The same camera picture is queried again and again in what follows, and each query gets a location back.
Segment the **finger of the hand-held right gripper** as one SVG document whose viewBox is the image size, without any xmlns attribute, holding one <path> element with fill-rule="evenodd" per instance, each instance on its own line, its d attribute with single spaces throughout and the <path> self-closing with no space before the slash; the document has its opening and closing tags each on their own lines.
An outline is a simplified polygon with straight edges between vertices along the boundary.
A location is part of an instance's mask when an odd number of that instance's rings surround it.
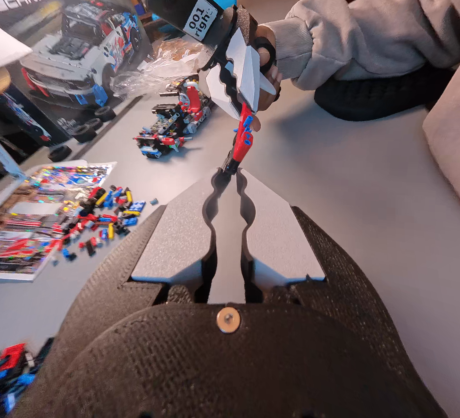
<svg viewBox="0 0 460 418">
<path fill-rule="evenodd" d="M 257 113 L 259 103 L 259 54 L 246 45 L 242 31 L 237 28 L 226 49 L 226 57 L 233 64 L 237 96 L 250 111 Z"/>
<path fill-rule="evenodd" d="M 238 99 L 233 64 L 216 64 L 205 70 L 206 93 L 212 101 L 230 117 L 240 120 L 242 104 Z"/>
</svg>

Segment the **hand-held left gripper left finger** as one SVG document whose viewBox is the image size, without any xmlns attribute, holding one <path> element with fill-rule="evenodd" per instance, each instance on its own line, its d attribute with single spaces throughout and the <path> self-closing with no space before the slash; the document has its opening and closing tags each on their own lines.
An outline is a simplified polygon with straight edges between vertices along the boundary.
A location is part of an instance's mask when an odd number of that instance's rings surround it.
<svg viewBox="0 0 460 418">
<path fill-rule="evenodd" d="M 220 197 L 217 168 L 173 198 L 165 207 L 131 279 L 184 285 L 195 296 L 208 296 L 217 268 L 212 226 Z"/>
</svg>

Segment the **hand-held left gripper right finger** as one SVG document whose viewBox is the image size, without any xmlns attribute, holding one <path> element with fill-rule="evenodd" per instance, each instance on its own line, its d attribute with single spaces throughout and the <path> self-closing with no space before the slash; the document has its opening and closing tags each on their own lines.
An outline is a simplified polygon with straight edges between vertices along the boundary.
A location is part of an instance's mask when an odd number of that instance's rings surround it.
<svg viewBox="0 0 460 418">
<path fill-rule="evenodd" d="M 248 171 L 237 172 L 242 233 L 241 271 L 245 284 L 261 292 L 326 275 L 293 208 Z"/>
</svg>

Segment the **long red lego beam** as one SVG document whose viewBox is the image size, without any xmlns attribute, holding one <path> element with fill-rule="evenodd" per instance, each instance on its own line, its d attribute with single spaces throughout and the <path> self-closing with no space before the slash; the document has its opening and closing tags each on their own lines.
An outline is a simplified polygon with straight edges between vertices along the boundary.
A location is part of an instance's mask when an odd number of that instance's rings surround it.
<svg viewBox="0 0 460 418">
<path fill-rule="evenodd" d="M 242 112 L 241 112 L 241 115 L 240 115 L 240 121 L 239 121 L 238 130 L 236 132 L 236 139 L 235 139 L 235 142 L 234 142 L 234 145 L 233 145 L 234 159 L 236 159 L 240 163 L 243 161 L 244 157 L 246 156 L 246 154 L 248 153 L 248 151 L 252 147 L 252 146 L 244 145 L 244 143 L 242 141 L 242 137 L 241 137 L 242 133 L 245 130 L 251 131 L 251 133 L 253 132 L 251 126 L 246 127 L 246 128 L 244 128 L 242 126 L 243 121 L 249 115 L 252 115 L 253 118 L 255 117 L 255 115 L 251 111 L 250 107 L 246 103 L 244 103 L 243 106 L 242 106 Z"/>
</svg>

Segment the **black lego panel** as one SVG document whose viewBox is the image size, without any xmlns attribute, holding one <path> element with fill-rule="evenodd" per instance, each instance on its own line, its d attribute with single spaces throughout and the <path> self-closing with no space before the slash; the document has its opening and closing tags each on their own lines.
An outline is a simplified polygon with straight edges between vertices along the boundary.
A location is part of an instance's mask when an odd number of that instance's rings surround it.
<svg viewBox="0 0 460 418">
<path fill-rule="evenodd" d="M 221 167 L 221 177 L 225 181 L 230 181 L 232 176 L 236 174 L 240 162 L 234 159 L 234 149 L 230 150 L 226 160 Z"/>
</svg>

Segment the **person's right forearm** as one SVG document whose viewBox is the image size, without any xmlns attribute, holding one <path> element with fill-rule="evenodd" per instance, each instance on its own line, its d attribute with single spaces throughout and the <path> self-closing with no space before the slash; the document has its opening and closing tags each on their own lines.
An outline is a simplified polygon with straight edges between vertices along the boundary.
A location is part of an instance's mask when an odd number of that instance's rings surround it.
<svg viewBox="0 0 460 418">
<path fill-rule="evenodd" d="M 330 77 L 403 76 L 459 64 L 460 0 L 300 0 L 267 26 L 284 79 L 314 90 Z"/>
</svg>

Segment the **partly built lego car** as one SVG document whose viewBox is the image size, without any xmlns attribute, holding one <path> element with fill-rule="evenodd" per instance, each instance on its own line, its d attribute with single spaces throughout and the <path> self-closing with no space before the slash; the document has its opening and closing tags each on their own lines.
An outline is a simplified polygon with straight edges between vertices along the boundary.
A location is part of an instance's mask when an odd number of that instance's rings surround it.
<svg viewBox="0 0 460 418">
<path fill-rule="evenodd" d="M 152 125 L 144 126 L 133 138 L 141 154 L 150 160 L 179 152 L 210 117 L 213 105 L 201 91 L 197 74 L 172 80 L 160 97 L 173 102 L 154 105 Z"/>
</svg>

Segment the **pile of mixed lego pieces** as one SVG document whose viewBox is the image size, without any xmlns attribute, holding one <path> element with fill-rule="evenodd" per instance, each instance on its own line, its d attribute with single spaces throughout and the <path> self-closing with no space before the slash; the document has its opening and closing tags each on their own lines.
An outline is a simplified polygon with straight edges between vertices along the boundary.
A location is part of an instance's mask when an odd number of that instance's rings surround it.
<svg viewBox="0 0 460 418">
<path fill-rule="evenodd" d="M 74 261 L 78 253 L 96 252 L 130 233 L 139 222 L 147 202 L 135 199 L 127 186 L 95 187 L 79 201 L 72 214 L 54 223 L 58 257 Z"/>
</svg>

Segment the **black lego box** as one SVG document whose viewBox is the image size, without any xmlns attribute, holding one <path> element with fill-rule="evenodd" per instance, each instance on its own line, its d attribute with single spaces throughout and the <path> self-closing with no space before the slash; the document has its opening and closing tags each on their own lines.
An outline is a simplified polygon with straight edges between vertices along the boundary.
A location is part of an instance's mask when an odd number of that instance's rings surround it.
<svg viewBox="0 0 460 418">
<path fill-rule="evenodd" d="M 131 0 L 1 0 L 0 15 L 1 29 L 33 50 L 7 67 L 2 135 L 11 126 L 17 146 L 20 137 L 48 148 L 86 144 L 111 122 L 95 110 L 110 106 L 117 119 L 122 99 L 111 80 L 151 50 Z"/>
</svg>

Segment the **lego instruction booklet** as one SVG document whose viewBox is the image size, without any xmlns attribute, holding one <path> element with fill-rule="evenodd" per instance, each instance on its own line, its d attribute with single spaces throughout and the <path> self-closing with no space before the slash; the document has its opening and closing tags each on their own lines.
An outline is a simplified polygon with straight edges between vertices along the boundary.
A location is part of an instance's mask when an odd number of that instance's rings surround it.
<svg viewBox="0 0 460 418">
<path fill-rule="evenodd" d="M 0 67 L 15 63 L 32 52 L 32 48 L 0 29 Z"/>
</svg>

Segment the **person's right hand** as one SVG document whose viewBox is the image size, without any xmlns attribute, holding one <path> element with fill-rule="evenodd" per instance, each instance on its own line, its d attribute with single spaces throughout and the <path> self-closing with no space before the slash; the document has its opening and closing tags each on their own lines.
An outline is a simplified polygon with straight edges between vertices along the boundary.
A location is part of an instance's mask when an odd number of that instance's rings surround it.
<svg viewBox="0 0 460 418">
<path fill-rule="evenodd" d="M 264 37 L 268 40 L 268 43 L 270 43 L 273 48 L 276 46 L 276 38 L 273 31 L 265 25 L 259 25 L 257 27 L 255 37 Z M 270 52 L 265 47 L 260 47 L 257 49 L 257 51 L 260 57 L 260 66 L 265 66 L 267 63 L 269 63 Z M 275 88 L 275 94 L 270 94 L 262 89 L 260 90 L 259 111 L 267 110 L 275 101 L 276 94 L 280 91 L 282 73 L 279 71 L 276 64 L 272 64 L 270 70 L 268 70 L 265 74 L 265 77 Z"/>
</svg>

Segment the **clear plastic bag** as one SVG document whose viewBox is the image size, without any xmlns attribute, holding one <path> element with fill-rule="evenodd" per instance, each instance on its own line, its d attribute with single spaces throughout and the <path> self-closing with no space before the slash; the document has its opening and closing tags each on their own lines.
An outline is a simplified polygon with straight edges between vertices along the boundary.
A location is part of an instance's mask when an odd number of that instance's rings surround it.
<svg viewBox="0 0 460 418">
<path fill-rule="evenodd" d="M 157 40 L 153 52 L 133 71 L 111 80 L 111 90 L 120 99 L 159 92 L 169 82 L 197 74 L 204 45 L 190 36 Z"/>
</svg>

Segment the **colourful sticker sheet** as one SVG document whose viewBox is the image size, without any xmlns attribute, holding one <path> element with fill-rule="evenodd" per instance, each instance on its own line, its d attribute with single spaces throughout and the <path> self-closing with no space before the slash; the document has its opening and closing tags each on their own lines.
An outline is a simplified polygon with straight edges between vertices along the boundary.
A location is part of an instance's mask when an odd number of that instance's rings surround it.
<svg viewBox="0 0 460 418">
<path fill-rule="evenodd" d="M 59 260 L 56 221 L 72 214 L 95 187 L 103 187 L 116 162 L 74 160 L 32 168 L 1 191 L 1 282 L 33 282 Z"/>
</svg>

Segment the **pile of black blue pins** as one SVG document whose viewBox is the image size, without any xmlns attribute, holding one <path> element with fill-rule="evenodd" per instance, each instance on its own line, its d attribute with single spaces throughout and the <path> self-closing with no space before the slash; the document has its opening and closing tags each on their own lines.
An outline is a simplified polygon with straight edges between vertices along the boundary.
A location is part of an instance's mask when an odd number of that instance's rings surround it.
<svg viewBox="0 0 460 418">
<path fill-rule="evenodd" d="M 8 346 L 0 357 L 0 416 L 7 417 L 35 379 L 40 363 L 26 343 Z"/>
</svg>

